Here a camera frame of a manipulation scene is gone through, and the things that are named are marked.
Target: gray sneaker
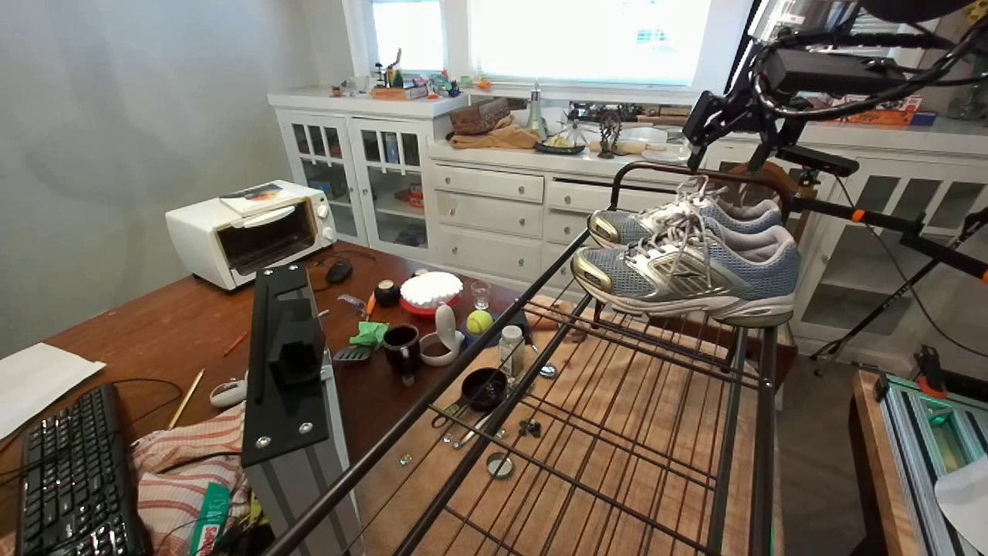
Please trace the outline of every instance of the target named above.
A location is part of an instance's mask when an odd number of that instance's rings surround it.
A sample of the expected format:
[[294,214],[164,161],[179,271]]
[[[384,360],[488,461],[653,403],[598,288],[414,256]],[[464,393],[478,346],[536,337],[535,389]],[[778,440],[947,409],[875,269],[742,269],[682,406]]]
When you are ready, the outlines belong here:
[[591,214],[591,237],[598,243],[634,243],[662,237],[682,218],[698,218],[704,223],[718,223],[733,231],[762,231],[781,223],[776,200],[761,200],[754,208],[739,208],[723,200],[721,196],[679,199],[658,212],[597,212]]
[[571,269],[592,301],[617,311],[783,325],[793,314],[801,247],[781,227],[756,234],[673,227],[658,243],[585,247]]

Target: wire grid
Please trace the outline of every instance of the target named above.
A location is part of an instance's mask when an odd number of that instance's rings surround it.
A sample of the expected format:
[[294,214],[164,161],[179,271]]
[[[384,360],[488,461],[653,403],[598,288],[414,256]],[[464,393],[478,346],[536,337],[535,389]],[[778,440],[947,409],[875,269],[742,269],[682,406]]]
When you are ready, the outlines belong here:
[[[499,409],[507,421],[494,435],[478,413],[436,429],[432,418],[456,400],[447,393],[365,477],[351,549],[748,554],[761,377],[727,372],[730,332],[592,318],[580,311],[586,301],[559,314],[561,297],[529,302],[535,327],[571,322],[571,332],[559,332],[555,339],[567,339],[555,349],[552,333],[535,337],[514,386],[529,389]],[[555,379],[536,377],[545,360]],[[470,368],[491,366],[499,361],[488,349]]]

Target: black keyboard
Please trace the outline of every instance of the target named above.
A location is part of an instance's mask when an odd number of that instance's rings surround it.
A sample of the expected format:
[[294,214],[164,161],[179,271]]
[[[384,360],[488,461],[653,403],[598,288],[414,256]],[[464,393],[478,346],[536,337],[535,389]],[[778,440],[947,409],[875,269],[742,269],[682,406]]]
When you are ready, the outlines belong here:
[[113,386],[26,429],[19,554],[148,554]]

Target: window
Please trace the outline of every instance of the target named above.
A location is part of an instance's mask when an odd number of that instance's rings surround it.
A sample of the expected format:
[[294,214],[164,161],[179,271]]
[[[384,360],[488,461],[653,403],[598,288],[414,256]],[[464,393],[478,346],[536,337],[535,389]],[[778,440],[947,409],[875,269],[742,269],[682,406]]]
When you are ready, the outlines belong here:
[[749,0],[351,0],[358,67],[485,75],[497,89],[693,103],[723,89]]

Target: white paper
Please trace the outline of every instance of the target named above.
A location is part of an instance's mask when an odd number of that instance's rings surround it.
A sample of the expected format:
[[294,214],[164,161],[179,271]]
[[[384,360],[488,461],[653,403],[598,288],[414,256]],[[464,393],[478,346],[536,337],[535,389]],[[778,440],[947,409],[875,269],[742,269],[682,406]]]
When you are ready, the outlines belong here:
[[103,361],[45,344],[0,360],[0,440],[103,368]]
[[988,554],[988,458],[943,477],[936,503],[970,547]]

